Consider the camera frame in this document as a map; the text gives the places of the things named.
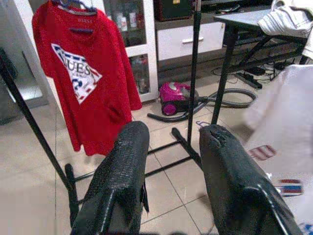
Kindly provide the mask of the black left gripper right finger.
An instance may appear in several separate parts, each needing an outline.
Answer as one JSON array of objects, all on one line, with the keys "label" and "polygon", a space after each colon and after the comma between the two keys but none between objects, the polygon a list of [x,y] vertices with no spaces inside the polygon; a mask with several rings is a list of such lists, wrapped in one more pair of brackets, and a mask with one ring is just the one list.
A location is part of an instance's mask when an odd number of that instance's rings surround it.
[{"label": "black left gripper right finger", "polygon": [[268,176],[226,128],[215,124],[200,128],[199,145],[219,234],[302,234]]}]

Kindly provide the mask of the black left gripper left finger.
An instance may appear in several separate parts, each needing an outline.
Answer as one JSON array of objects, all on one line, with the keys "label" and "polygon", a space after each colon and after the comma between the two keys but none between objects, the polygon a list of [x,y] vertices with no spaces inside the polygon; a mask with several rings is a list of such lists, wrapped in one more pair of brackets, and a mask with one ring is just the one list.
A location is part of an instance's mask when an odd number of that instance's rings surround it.
[{"label": "black left gripper left finger", "polygon": [[149,129],[141,121],[124,126],[113,150],[96,169],[73,223],[73,235],[137,235],[148,210],[145,167]]}]

